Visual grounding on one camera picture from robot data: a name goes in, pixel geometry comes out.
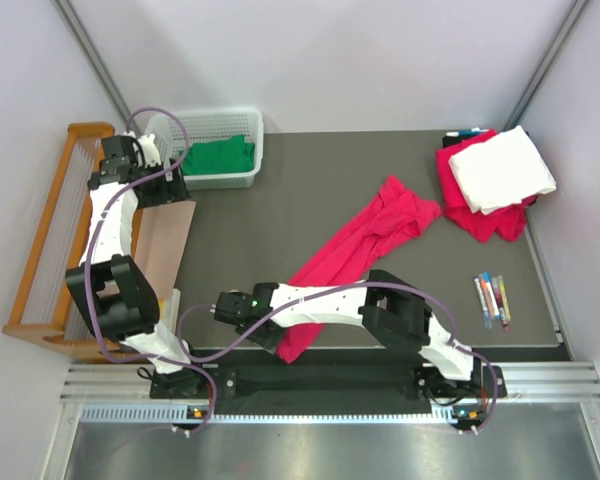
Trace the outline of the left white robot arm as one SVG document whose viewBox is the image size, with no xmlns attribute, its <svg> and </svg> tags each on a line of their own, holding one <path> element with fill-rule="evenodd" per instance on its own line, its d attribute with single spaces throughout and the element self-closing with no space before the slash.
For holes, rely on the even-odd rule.
<svg viewBox="0 0 600 480">
<path fill-rule="evenodd" d="M 87 182 L 92 205 L 88 244 L 65 281 L 92 335 L 148 356 L 138 369 L 152 398 L 191 398 L 208 388 L 190 347 L 161 318 L 154 288 L 131 253 L 132 223 L 141 209 L 188 202 L 181 170 L 165 159 L 152 134 L 128 131 L 103 140 L 104 158 Z"/>
</svg>

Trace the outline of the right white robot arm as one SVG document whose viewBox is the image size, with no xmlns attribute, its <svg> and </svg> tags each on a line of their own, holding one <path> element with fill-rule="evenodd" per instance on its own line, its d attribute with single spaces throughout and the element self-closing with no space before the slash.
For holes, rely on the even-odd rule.
<svg viewBox="0 0 600 480">
<path fill-rule="evenodd" d="M 364 280 L 340 286 L 265 282 L 249 293 L 223 292 L 214 318 L 287 364 L 328 325 L 360 329 L 387 350 L 423 359 L 425 376 L 419 383 L 428 396 L 487 395 L 485 358 L 458 341 L 454 323 L 442 325 L 435 314 L 440 307 L 389 272 L 373 270 Z"/>
</svg>

